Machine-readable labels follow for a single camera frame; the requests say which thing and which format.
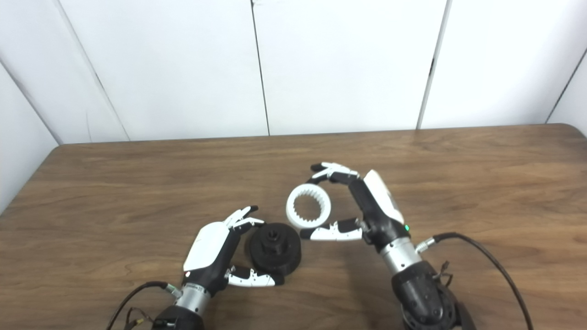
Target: white wall panel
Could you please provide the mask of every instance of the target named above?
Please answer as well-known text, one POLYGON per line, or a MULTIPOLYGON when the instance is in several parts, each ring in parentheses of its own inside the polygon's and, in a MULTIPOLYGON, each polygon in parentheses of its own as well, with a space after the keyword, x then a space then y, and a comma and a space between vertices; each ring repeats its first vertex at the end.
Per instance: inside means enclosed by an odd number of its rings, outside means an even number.
POLYGON ((0 213, 56 146, 0 65, 0 213))
POLYGON ((127 140, 56 1, 0 0, 0 59, 64 143, 127 140))
POLYGON ((587 60, 583 58, 549 123, 566 123, 587 136, 587 60))
POLYGON ((444 5, 255 1, 271 134, 415 128, 444 5))
POLYGON ((61 0, 132 140, 267 135, 247 0, 61 0))
POLYGON ((544 123, 587 47, 587 1, 454 0, 422 128, 544 123))

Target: wooden table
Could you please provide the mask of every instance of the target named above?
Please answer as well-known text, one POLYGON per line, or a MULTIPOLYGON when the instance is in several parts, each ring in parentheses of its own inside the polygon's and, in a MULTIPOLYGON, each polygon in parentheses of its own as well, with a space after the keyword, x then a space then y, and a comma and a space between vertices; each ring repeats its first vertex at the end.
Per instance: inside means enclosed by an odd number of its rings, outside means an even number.
MULTIPOLYGON (((536 329, 585 329, 587 141, 558 124, 60 146, 0 217, 0 328, 103 329, 137 285, 180 282, 204 224, 250 204, 286 222, 289 193, 319 161, 376 169, 415 243, 459 231, 485 244, 536 329)), ((323 186, 330 219, 359 214, 345 187, 323 186)), ((304 241, 302 255, 282 287, 220 292, 207 329, 401 329, 372 247, 304 241)), ((524 329, 511 290, 473 247, 443 242, 424 257, 451 261, 451 288, 480 330, 524 329)), ((242 248, 234 260, 250 265, 242 248)), ((151 289, 129 306, 155 316, 171 302, 151 289)))

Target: cable connector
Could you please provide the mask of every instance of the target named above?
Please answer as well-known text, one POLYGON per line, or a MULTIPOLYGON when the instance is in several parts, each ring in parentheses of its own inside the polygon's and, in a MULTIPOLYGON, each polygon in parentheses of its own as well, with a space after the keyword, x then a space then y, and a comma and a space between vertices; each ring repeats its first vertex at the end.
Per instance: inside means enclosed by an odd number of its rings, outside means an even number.
POLYGON ((171 293, 176 299, 179 299, 181 298, 181 296, 183 296, 183 292, 181 292, 181 290, 177 289, 171 284, 167 284, 167 286, 165 287, 165 291, 171 293))
POLYGON ((416 245, 416 252, 418 254, 428 250, 432 245, 436 244, 436 240, 434 237, 430 237, 429 239, 421 242, 420 244, 416 245))

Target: electrical cable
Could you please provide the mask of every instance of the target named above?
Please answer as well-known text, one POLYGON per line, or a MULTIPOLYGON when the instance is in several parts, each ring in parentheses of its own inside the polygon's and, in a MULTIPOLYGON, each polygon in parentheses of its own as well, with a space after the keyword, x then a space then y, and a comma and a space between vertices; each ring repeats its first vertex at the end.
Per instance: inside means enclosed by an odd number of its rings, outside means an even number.
POLYGON ((491 260, 491 262, 495 265, 495 267, 497 267, 497 269, 501 272, 501 275, 504 276, 505 280, 508 282, 512 291, 514 292, 514 295, 515 295, 516 299, 518 300, 519 306, 522 309, 522 313, 524 314, 524 319, 526 320, 526 325, 528 326, 528 330, 534 330, 534 326, 532 324, 532 319, 530 318, 530 313, 528 312, 528 308, 526 307, 526 303, 524 302, 524 299, 522 298, 522 294, 520 294, 518 288, 516 287, 514 280, 512 280, 512 278, 510 277, 508 272, 505 270, 505 268, 500 264, 500 262, 497 261, 497 259, 495 259, 495 257, 485 247, 483 247, 483 245, 481 245, 481 243, 477 242, 476 240, 473 240, 472 238, 470 238, 468 236, 465 236, 465 235, 459 234, 459 233, 455 233, 455 232, 434 235, 434 236, 432 236, 432 238, 434 239, 435 243, 439 243, 440 241, 446 240, 448 238, 460 238, 461 240, 473 245, 475 248, 477 248, 479 251, 481 251, 487 258, 489 258, 489 260, 491 260))
POLYGON ((108 325, 106 326, 106 330, 112 330, 112 326, 114 325, 114 322, 116 321, 116 318, 118 317, 118 315, 120 314, 120 312, 122 311, 122 309, 124 308, 124 306, 126 305, 126 303, 134 296, 136 295, 139 291, 141 291, 142 289, 146 289, 146 288, 151 288, 151 287, 160 287, 163 290, 168 290, 169 283, 167 282, 162 282, 162 281, 150 281, 150 282, 146 282, 143 285, 138 286, 137 288, 135 288, 134 290, 132 290, 124 300, 122 300, 122 302, 120 303, 120 305, 118 306, 118 308, 116 308, 116 310, 114 311, 114 314, 112 315, 112 317, 110 318, 110 322, 108 322, 108 325))

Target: robotic hand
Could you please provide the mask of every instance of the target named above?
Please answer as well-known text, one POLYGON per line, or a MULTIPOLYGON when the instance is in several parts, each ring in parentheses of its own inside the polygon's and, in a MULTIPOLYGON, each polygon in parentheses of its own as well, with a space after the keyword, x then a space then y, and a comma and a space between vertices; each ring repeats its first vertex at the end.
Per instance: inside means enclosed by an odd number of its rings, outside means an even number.
POLYGON ((271 287, 284 283, 281 275, 262 274, 251 268, 231 265, 241 234, 265 224, 263 220, 249 217, 257 209, 257 206, 247 206, 226 220, 207 224, 200 230, 185 259, 183 287, 174 293, 175 303, 154 320, 153 329, 204 329, 202 315, 206 305, 228 284, 271 287))
POLYGON ((367 244, 374 245, 392 274, 393 292, 402 305, 407 330, 448 330, 455 326, 476 329, 467 308, 441 283, 443 271, 436 273, 414 248, 409 227, 404 225, 401 212, 377 172, 371 170, 361 179, 357 171, 336 163, 314 164, 311 169, 316 173, 307 183, 329 180, 347 185, 363 219, 351 218, 302 229, 301 238, 322 241, 363 238, 367 244))

